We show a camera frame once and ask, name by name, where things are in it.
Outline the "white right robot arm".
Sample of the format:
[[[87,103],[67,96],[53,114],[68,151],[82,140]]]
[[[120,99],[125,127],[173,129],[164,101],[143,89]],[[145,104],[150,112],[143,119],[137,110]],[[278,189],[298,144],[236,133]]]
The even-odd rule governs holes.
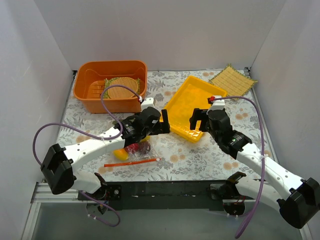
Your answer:
[[[200,131],[208,132],[219,148],[235,160],[261,175],[253,180],[237,171],[225,183],[211,192],[220,198],[237,199],[240,196],[256,198],[261,182],[260,201],[279,211],[282,218],[296,229],[303,228],[320,210],[320,185],[313,179],[295,175],[267,156],[263,156],[252,140],[233,129],[224,109],[196,108],[190,126],[200,121]]]

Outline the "clear zip top bag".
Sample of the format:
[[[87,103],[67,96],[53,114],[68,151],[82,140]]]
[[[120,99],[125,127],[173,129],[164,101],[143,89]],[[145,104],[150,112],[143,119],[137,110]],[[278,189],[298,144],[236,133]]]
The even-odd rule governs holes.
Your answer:
[[[105,168],[108,167],[123,167],[123,166],[131,166],[131,165],[139,165],[145,163],[159,162],[162,158],[158,155],[158,153],[154,150],[151,145],[151,150],[147,154],[141,154],[137,151],[134,154],[129,154],[128,159],[126,161],[117,160],[112,152],[112,161],[110,163],[104,164]]]

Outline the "red fake apple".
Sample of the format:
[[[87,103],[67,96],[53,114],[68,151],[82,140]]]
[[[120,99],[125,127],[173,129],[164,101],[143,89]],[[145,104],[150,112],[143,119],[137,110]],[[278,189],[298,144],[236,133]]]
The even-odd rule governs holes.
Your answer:
[[[133,143],[131,145],[128,145],[124,148],[124,150],[128,153],[128,154],[134,154],[136,152],[138,152],[140,149],[140,146],[138,143]]]

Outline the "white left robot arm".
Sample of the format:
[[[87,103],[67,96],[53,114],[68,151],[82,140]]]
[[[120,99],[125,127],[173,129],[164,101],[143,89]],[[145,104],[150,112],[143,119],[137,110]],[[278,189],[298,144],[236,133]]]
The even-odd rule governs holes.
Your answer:
[[[140,113],[129,116],[99,136],[61,147],[52,145],[40,166],[51,192],[54,195],[72,189],[84,191],[95,200],[106,196],[106,182],[97,173],[80,172],[88,162],[118,149],[138,144],[147,136],[170,133],[167,110],[149,106]]]

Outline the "yellow orange fake mango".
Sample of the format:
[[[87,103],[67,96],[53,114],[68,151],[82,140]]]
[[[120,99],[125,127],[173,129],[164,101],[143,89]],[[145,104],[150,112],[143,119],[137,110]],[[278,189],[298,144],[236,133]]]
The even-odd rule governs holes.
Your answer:
[[[129,158],[129,154],[124,148],[114,150],[113,155],[119,161],[126,161]]]

